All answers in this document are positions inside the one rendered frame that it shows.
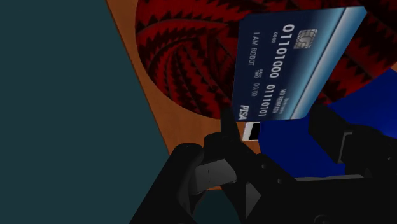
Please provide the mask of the blue round dish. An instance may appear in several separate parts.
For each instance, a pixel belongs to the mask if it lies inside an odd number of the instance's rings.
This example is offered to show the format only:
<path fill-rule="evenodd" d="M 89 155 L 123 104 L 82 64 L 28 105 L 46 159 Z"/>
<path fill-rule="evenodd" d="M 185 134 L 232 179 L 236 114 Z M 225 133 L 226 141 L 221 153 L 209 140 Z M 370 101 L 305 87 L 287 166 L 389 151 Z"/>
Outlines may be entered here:
<path fill-rule="evenodd" d="M 356 92 L 330 104 L 347 122 L 397 138 L 397 72 L 388 69 Z M 309 117 L 260 124 L 260 150 L 294 178 L 344 175 L 309 134 Z"/>

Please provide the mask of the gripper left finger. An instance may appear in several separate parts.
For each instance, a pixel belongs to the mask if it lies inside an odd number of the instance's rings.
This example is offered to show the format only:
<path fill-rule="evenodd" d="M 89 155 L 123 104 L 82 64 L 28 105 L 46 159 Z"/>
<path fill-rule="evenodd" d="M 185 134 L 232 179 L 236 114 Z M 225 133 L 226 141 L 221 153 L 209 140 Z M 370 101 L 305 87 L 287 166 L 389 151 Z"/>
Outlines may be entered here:
<path fill-rule="evenodd" d="M 197 224 L 193 214 L 208 189 L 220 186 L 242 224 L 271 224 L 265 212 L 269 187 L 281 168 L 240 140 L 230 109 L 221 112 L 221 130 L 204 145 L 177 145 L 129 224 Z"/>

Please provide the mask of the blue bank card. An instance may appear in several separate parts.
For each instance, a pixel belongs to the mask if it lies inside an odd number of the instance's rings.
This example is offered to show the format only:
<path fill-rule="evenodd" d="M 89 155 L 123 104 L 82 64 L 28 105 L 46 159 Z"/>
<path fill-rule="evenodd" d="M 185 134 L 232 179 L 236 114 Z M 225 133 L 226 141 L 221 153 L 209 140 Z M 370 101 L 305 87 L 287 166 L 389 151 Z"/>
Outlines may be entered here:
<path fill-rule="evenodd" d="M 305 117 L 366 14 L 348 6 L 246 15 L 235 61 L 235 120 Z"/>

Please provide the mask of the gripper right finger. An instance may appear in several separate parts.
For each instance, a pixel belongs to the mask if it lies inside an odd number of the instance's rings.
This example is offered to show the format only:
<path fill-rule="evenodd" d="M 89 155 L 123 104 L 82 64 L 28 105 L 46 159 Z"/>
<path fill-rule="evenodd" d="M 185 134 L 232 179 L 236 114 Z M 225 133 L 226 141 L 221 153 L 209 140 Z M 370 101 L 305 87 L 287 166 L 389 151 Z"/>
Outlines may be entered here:
<path fill-rule="evenodd" d="M 397 138 L 380 130 L 349 123 L 322 104 L 313 105 L 309 134 L 346 175 L 360 175 L 397 187 Z"/>

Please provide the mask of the small white black block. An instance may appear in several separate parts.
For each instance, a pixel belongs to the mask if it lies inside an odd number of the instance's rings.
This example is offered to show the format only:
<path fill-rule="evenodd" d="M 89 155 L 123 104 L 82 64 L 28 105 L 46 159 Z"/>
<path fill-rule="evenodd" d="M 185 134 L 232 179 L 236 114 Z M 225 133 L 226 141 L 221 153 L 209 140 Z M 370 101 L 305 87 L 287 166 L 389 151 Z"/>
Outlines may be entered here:
<path fill-rule="evenodd" d="M 260 122 L 246 122 L 242 134 L 243 141 L 258 141 Z"/>

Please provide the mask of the red black patterned bowl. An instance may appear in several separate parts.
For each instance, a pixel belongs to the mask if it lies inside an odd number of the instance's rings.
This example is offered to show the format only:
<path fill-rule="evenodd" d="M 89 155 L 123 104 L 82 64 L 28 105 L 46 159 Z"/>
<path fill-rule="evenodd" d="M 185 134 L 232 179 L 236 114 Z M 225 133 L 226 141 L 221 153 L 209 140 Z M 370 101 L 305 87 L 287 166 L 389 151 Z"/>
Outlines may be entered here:
<path fill-rule="evenodd" d="M 136 43 L 157 88 L 194 113 L 231 103 L 240 20 L 250 13 L 363 6 L 366 17 L 317 97 L 331 104 L 397 63 L 397 0 L 138 0 Z"/>

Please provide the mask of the brown wooden table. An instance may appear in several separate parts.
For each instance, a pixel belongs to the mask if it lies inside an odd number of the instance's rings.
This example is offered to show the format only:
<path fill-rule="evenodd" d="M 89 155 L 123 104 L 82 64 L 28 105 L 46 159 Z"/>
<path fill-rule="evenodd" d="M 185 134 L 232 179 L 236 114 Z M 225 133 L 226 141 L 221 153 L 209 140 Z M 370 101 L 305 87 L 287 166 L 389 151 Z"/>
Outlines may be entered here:
<path fill-rule="evenodd" d="M 219 130 L 219 118 L 210 118 L 176 104 L 148 76 L 136 43 L 138 0 L 106 0 L 150 109 L 168 150 L 182 142 L 202 143 L 207 134 Z"/>

